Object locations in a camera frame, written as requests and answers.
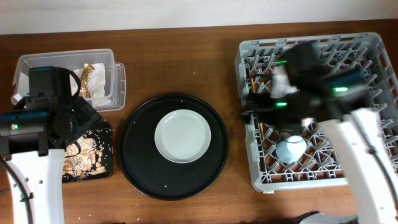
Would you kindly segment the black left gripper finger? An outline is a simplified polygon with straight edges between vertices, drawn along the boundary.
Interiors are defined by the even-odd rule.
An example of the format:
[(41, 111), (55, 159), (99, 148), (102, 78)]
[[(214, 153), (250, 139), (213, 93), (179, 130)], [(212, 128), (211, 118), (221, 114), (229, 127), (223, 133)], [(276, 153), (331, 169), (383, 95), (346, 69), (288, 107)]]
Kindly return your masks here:
[(74, 101), (74, 111), (77, 123), (97, 123), (101, 120), (100, 114), (82, 97)]
[(91, 118), (78, 118), (73, 121), (72, 136), (67, 139), (67, 146), (73, 144), (78, 138), (89, 131), (93, 126), (101, 121), (100, 116)]

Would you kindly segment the gold snack wrapper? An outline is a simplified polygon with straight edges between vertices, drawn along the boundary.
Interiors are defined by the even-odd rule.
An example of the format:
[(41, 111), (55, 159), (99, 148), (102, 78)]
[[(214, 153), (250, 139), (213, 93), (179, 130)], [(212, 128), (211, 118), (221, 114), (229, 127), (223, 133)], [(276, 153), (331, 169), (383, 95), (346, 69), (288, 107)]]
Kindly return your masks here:
[(81, 87), (80, 87), (80, 92), (79, 92), (79, 96), (83, 97), (83, 98), (90, 98), (90, 92), (89, 89), (87, 87), (87, 83), (88, 83), (88, 77), (90, 76), (90, 73), (93, 72), (95, 70), (95, 68), (88, 64), (85, 63), (82, 73), (81, 73)]

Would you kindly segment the wooden chopstick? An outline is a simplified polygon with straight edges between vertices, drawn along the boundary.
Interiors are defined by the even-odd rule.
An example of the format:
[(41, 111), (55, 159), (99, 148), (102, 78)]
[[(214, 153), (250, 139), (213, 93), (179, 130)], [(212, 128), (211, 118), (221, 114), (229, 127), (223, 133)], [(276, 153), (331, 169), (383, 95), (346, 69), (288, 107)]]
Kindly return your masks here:
[[(256, 84), (255, 84), (254, 78), (250, 78), (250, 81), (251, 81), (251, 86), (252, 86), (252, 92), (253, 93), (257, 93), (257, 87), (256, 87)], [(260, 133), (261, 133), (261, 139), (265, 140), (264, 129), (263, 129), (263, 126), (262, 126), (263, 124), (258, 121), (258, 125), (259, 125), (259, 129), (260, 129)]]

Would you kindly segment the food scraps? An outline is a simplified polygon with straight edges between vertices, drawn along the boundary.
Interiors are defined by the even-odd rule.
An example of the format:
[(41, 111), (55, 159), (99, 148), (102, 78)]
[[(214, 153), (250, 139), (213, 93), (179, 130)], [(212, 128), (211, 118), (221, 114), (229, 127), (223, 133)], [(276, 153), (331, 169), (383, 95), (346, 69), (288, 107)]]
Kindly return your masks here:
[(105, 142), (94, 131), (88, 131), (76, 144), (67, 146), (63, 164), (63, 180), (66, 182), (99, 177), (108, 171), (105, 161)]

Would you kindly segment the white paper napkin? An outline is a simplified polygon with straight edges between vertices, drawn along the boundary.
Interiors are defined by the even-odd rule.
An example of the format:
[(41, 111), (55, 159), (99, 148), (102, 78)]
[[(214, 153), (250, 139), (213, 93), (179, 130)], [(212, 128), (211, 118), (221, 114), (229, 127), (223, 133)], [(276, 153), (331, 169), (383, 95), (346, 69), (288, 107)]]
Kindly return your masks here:
[[(88, 77), (87, 87), (89, 89), (91, 97), (89, 98), (92, 103), (92, 107), (97, 108), (100, 106), (105, 106), (111, 103), (111, 100), (105, 98), (105, 85), (106, 85), (106, 69), (103, 63), (91, 64), (95, 70), (90, 73)], [(76, 69), (73, 72), (80, 78), (81, 69)], [(76, 81), (71, 77), (71, 89), (72, 93), (76, 93), (77, 90), (80, 92), (80, 88), (76, 84)]]

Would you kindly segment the light blue plastic cup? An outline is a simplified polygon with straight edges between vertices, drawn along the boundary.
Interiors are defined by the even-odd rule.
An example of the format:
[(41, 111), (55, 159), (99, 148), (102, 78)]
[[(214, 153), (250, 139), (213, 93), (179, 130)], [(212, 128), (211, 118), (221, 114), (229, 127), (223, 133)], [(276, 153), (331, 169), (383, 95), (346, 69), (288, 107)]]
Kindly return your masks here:
[(278, 143), (275, 153), (280, 161), (293, 163), (301, 158), (307, 149), (307, 143), (301, 136), (290, 136)]

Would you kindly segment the grey plate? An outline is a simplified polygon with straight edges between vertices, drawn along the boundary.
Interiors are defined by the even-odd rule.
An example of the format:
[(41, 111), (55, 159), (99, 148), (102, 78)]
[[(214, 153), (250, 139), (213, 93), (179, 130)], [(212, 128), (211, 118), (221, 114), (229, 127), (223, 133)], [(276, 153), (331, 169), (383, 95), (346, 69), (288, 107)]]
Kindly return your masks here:
[(168, 161), (188, 164), (201, 158), (211, 143), (207, 120), (193, 110), (175, 110), (158, 122), (154, 142)]

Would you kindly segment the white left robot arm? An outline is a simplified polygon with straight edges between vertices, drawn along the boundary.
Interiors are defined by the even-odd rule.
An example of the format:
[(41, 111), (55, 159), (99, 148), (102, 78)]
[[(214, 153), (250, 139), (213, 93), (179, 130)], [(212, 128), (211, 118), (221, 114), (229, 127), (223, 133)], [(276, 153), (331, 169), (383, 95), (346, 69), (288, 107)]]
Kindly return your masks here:
[(82, 97), (28, 98), (1, 115), (1, 165), (15, 223), (64, 223), (62, 172), (67, 146), (101, 121)]

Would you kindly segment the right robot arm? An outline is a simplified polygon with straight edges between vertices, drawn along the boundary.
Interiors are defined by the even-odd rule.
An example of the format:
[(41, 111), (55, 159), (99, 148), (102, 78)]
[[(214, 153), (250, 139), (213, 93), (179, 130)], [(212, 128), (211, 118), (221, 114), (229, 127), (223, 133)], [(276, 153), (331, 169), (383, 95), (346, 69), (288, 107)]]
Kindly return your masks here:
[(297, 133), (316, 121), (326, 134), (353, 191), (360, 223), (397, 223), (397, 176), (380, 136), (379, 115), (357, 70), (327, 74), (321, 67), (278, 67), (270, 93), (243, 98), (240, 118)]

